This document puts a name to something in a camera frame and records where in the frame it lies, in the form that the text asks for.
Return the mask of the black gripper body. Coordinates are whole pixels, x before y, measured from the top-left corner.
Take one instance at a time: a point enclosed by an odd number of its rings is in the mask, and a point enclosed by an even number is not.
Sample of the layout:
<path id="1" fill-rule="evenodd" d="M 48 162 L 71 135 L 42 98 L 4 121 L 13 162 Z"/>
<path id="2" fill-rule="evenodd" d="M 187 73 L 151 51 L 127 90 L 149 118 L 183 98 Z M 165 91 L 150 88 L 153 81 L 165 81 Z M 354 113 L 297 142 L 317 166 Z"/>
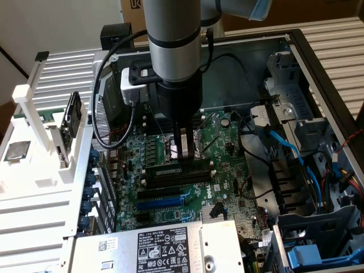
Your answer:
<path id="1" fill-rule="evenodd" d="M 202 104 L 202 73 L 196 71 L 182 82 L 156 83 L 160 111 L 176 123 L 189 122 Z"/>

